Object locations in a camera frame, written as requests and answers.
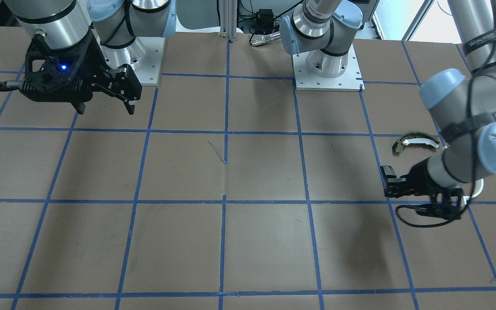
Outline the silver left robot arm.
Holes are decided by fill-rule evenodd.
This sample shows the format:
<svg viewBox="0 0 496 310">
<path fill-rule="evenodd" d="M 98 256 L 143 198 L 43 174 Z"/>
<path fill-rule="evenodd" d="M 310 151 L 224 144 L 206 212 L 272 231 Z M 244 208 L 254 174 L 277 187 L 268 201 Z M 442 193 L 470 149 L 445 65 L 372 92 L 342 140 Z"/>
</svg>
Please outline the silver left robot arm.
<svg viewBox="0 0 496 310">
<path fill-rule="evenodd" d="M 384 195 L 390 198 L 429 196 L 431 202 L 412 205 L 417 214 L 458 220 L 463 184 L 496 174 L 496 0 L 450 0 L 449 7 L 470 65 L 466 78 L 458 69 L 445 69 L 420 86 L 426 109 L 440 128 L 447 149 L 397 177 L 382 166 Z M 309 53 L 307 65 L 316 75 L 343 74 L 356 31 L 360 8 L 341 0 L 305 0 L 281 20 L 284 49 L 291 55 Z"/>
</svg>

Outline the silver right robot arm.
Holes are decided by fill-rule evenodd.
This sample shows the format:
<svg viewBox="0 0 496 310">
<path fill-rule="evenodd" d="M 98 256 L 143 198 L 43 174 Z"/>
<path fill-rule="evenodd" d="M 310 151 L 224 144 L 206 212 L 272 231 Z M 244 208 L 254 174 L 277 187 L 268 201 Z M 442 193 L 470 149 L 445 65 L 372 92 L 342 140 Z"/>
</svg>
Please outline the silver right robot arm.
<svg viewBox="0 0 496 310">
<path fill-rule="evenodd" d="M 6 0 L 31 41 L 24 79 L 0 82 L 34 102 L 68 102 L 78 114 L 94 93 L 120 100 L 128 114 L 142 96 L 139 80 L 154 69 L 142 37 L 177 31 L 174 0 Z"/>
</svg>

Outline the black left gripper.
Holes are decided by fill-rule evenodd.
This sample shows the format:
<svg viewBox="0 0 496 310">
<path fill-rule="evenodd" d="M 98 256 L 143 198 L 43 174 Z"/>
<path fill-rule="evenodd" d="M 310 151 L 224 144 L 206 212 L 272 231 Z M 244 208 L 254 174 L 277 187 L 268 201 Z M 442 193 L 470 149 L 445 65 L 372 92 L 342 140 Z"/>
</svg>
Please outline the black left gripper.
<svg viewBox="0 0 496 310">
<path fill-rule="evenodd" d="M 424 196 L 430 198 L 429 204 L 421 205 L 399 205 L 395 213 L 399 220 L 403 220 L 399 214 L 402 208 L 412 209 L 420 216 L 440 218 L 443 220 L 460 220 L 466 208 L 462 207 L 463 190 L 461 188 L 444 188 L 438 185 L 428 173 L 428 160 L 415 164 L 408 174 L 398 178 L 405 179 L 402 183 L 387 183 L 384 188 L 384 196 L 388 198 L 401 198 L 404 196 Z M 382 175 L 385 179 L 395 179 L 397 174 L 393 167 L 382 165 Z"/>
</svg>

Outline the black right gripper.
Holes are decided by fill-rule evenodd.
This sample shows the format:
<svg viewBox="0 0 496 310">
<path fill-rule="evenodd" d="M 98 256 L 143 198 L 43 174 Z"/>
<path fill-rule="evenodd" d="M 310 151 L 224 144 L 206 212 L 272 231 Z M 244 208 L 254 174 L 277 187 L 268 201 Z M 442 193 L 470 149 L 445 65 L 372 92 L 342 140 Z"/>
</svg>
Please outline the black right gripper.
<svg viewBox="0 0 496 310">
<path fill-rule="evenodd" d="M 34 102 L 68 102 L 81 115 L 94 92 L 118 98 L 130 115 L 142 95 L 132 67 L 108 66 L 93 33 L 61 50 L 50 49 L 47 36 L 36 33 L 26 51 L 24 79 L 0 82 L 0 92 L 15 90 Z"/>
</svg>

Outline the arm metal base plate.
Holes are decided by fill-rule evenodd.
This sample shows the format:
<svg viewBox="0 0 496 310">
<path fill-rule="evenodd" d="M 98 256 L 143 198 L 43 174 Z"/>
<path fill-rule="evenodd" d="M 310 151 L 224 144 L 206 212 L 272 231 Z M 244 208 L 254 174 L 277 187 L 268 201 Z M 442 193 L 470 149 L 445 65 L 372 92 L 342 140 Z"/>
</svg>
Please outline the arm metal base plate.
<svg viewBox="0 0 496 310">
<path fill-rule="evenodd" d="M 353 45 L 340 57 L 321 50 L 295 54 L 292 66 L 297 90 L 358 92 L 366 88 Z"/>
<path fill-rule="evenodd" d="M 157 86 L 165 41 L 163 37 L 137 37 L 122 49 L 102 47 L 102 53 L 111 68 L 129 64 L 142 86 Z"/>
</svg>

